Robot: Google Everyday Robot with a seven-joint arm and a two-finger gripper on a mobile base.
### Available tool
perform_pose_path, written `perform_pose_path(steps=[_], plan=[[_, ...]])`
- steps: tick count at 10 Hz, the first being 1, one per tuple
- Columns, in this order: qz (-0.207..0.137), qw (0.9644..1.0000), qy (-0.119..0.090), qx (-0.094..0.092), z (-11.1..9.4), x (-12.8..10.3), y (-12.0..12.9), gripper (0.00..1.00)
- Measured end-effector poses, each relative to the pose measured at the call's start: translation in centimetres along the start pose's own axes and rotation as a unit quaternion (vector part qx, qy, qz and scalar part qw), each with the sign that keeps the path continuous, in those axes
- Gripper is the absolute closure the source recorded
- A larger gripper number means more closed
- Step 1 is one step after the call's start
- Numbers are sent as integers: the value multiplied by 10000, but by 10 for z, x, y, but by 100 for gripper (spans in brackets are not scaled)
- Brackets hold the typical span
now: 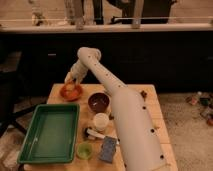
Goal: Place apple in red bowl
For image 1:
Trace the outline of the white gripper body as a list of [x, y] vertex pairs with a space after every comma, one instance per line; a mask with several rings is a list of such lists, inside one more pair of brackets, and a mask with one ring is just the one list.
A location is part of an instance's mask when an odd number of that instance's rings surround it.
[[78, 60], [70, 68], [70, 71], [67, 73], [64, 82], [68, 83], [74, 81], [76, 84], [80, 84], [87, 75], [87, 72], [88, 68], [80, 60]]

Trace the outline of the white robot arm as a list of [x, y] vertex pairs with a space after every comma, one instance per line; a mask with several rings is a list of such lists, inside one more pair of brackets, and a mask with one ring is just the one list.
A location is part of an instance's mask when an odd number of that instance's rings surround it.
[[81, 47], [65, 81], [81, 83], [91, 71], [111, 96], [111, 111], [126, 171], [171, 171], [141, 94], [100, 63], [101, 51]]

